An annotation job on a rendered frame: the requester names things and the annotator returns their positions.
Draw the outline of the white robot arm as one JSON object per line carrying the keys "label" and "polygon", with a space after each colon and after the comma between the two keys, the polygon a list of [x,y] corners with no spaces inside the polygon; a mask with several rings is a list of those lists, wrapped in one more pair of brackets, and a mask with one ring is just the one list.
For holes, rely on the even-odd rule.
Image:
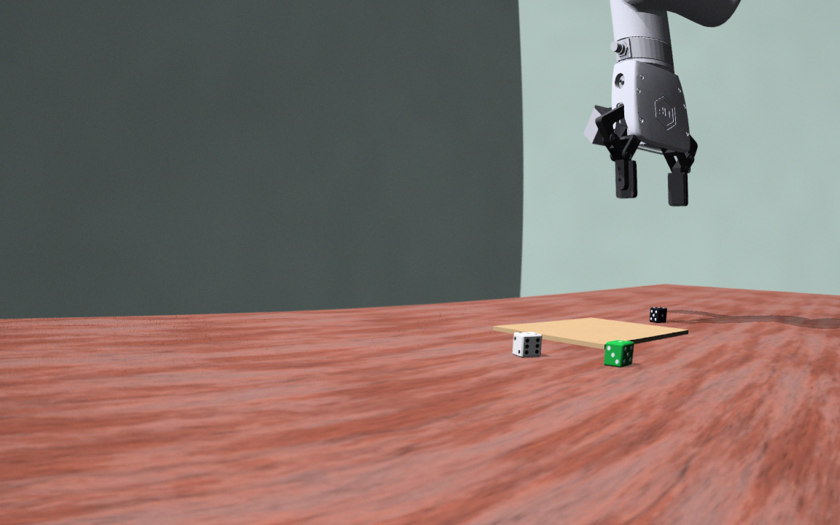
{"label": "white robot arm", "polygon": [[[724,24],[741,0],[610,0],[614,39],[611,50],[617,63],[630,58],[649,58],[674,67],[667,11],[696,21],[700,26]],[[596,106],[586,126],[587,139],[602,145],[596,117],[610,109]]]}

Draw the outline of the tan square mat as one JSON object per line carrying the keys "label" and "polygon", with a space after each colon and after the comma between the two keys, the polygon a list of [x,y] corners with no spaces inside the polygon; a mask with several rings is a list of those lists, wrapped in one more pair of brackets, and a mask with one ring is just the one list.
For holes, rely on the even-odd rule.
{"label": "tan square mat", "polygon": [[542,339],[549,341],[574,343],[575,345],[598,349],[604,349],[608,341],[621,340],[644,343],[689,333],[689,330],[679,328],[597,318],[500,325],[494,326],[493,331],[541,333]]}

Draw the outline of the white die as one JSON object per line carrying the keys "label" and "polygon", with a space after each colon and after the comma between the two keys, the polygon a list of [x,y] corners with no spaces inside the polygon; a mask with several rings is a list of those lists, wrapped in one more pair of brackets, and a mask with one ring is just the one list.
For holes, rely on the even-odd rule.
{"label": "white die", "polygon": [[518,357],[539,357],[541,355],[541,333],[516,332],[513,336],[513,354]]}

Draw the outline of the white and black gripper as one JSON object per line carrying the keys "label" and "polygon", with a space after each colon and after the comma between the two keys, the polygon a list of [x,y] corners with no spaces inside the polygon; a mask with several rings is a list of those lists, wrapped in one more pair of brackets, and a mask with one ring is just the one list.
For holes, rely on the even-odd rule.
{"label": "white and black gripper", "polygon": [[617,198],[637,197],[637,164],[632,157],[640,149],[664,154],[672,171],[668,205],[689,205],[688,173],[698,145],[691,138],[683,89],[671,64],[649,58],[617,63],[611,110],[596,117],[596,126],[615,162]]}

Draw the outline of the green die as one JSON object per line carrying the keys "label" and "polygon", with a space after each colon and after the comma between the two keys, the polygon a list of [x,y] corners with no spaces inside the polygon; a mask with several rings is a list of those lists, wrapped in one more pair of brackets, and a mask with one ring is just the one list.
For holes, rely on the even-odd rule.
{"label": "green die", "polygon": [[609,341],[604,346],[604,365],[613,367],[625,367],[632,365],[634,342],[632,341]]}

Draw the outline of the black die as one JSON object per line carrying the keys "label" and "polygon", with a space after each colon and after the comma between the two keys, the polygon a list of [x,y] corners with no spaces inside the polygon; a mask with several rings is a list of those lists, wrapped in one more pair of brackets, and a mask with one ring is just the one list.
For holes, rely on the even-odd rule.
{"label": "black die", "polygon": [[650,307],[650,322],[666,322],[666,307]]}

